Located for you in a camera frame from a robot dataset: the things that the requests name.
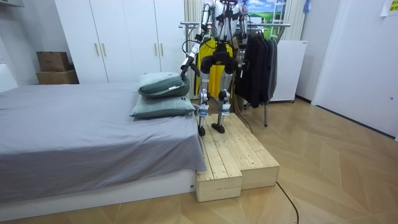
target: pillow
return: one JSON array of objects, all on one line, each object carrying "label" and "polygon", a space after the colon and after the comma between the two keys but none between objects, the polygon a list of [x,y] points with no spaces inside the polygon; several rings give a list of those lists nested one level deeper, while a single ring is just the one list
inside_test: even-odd
[{"label": "pillow", "polygon": [[158,72],[141,75],[138,93],[146,98],[185,96],[189,92],[189,81],[182,80],[176,72]]},{"label": "pillow", "polygon": [[131,116],[136,118],[158,118],[183,115],[194,110],[195,108],[191,104],[188,95],[157,99],[138,96]]}]

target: gray bedsheet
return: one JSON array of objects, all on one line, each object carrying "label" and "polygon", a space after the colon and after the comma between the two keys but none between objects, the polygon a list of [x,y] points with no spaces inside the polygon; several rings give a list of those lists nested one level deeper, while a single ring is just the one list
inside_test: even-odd
[{"label": "gray bedsheet", "polygon": [[132,83],[0,93],[0,203],[206,169],[192,114],[138,120]]}]

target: humanoid robot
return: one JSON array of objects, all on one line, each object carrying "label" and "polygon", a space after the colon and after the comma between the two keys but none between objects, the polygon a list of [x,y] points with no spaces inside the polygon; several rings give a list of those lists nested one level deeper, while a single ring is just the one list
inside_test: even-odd
[{"label": "humanoid robot", "polygon": [[193,61],[199,52],[200,44],[203,36],[208,32],[207,23],[211,16],[212,28],[211,35],[216,41],[216,49],[213,55],[204,57],[200,66],[200,92],[199,92],[199,125],[198,132],[200,136],[205,135],[203,127],[205,116],[208,115],[207,101],[210,94],[207,92],[210,68],[213,65],[224,65],[225,68],[221,75],[220,92],[218,93],[218,119],[217,123],[211,124],[211,127],[219,133],[225,133],[223,127],[224,116],[229,115],[230,94],[228,92],[229,85],[233,77],[234,71],[237,69],[238,61],[229,56],[226,50],[226,44],[232,43],[232,38],[236,32],[236,26],[239,20],[241,34],[238,37],[239,49],[245,49],[248,41],[247,34],[247,13],[248,7],[246,1],[238,3],[238,0],[206,0],[203,2],[203,13],[201,24],[197,28],[194,45],[189,56],[184,60],[181,66],[181,76],[184,78],[186,71],[191,67],[195,73],[199,73]]}]

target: wooden plank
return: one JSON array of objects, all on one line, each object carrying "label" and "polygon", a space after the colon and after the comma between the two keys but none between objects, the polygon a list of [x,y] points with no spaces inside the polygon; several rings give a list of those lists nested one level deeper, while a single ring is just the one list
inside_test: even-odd
[{"label": "wooden plank", "polygon": [[203,159],[205,160],[206,171],[197,172],[197,181],[206,181],[206,180],[214,180],[213,173],[211,171],[211,166],[209,162],[209,158],[207,157],[207,152],[205,149],[205,145],[203,144],[203,140],[199,137],[200,145],[203,151]]},{"label": "wooden plank", "polygon": [[250,162],[246,159],[246,155],[236,144],[235,140],[233,139],[231,133],[229,132],[229,130],[227,128],[225,129],[223,138],[229,148],[229,151],[231,152],[232,156],[234,157],[235,162],[237,163],[239,169],[240,170],[251,169],[252,167],[250,165]]},{"label": "wooden plank", "polygon": [[229,117],[224,118],[224,125],[234,137],[234,141],[239,146],[240,150],[242,150],[246,155],[246,159],[250,162],[251,167],[253,169],[265,167],[259,156],[256,154],[256,152],[254,152],[253,148],[246,141],[245,137],[239,132],[237,127],[232,123]]},{"label": "wooden plank", "polygon": [[237,127],[239,132],[246,138],[246,141],[260,157],[261,161],[266,167],[279,166],[279,163],[273,158],[273,156],[265,149],[265,147],[257,140],[257,138],[248,130],[243,122],[234,113],[230,113],[230,120]]},{"label": "wooden plank", "polygon": [[211,124],[214,123],[213,118],[211,116],[206,117],[206,123],[210,129],[210,133],[208,133],[208,134],[210,134],[214,139],[217,150],[221,156],[221,159],[223,160],[225,169],[228,173],[228,177],[242,176],[242,173],[241,173],[235,159],[233,158],[231,152],[229,151],[227,144],[225,143],[224,136],[223,136],[224,134],[220,134],[218,131],[211,128]]},{"label": "wooden plank", "polygon": [[198,202],[238,197],[241,195],[242,176],[197,182]]},{"label": "wooden plank", "polygon": [[268,187],[276,184],[279,166],[242,170],[242,190]]},{"label": "wooden plank", "polygon": [[205,150],[207,152],[207,158],[209,159],[211,171],[213,173],[214,179],[227,178],[228,173],[225,169],[223,160],[217,150],[216,144],[213,137],[210,134],[210,129],[206,122],[203,125],[206,135],[202,136],[203,144],[205,145]]}]

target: metal stand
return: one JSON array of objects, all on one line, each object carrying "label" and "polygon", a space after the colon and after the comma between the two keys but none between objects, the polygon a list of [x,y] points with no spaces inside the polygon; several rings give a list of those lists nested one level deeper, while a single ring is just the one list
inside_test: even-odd
[{"label": "metal stand", "polygon": [[[185,29],[185,39],[188,40],[189,35],[192,33],[192,31],[199,25],[199,22],[180,22],[181,26],[178,26],[178,28],[184,28]],[[211,22],[207,23],[207,27],[211,28]],[[280,27],[279,33],[277,35],[276,42],[279,43],[280,39],[282,38],[282,35],[285,32],[286,27],[290,27],[290,24],[255,24],[251,23],[248,24],[248,27],[254,27],[256,31],[259,30],[264,30],[266,27]],[[185,51],[188,54],[188,42],[185,44]],[[268,127],[268,103],[264,102],[264,127]]]}]

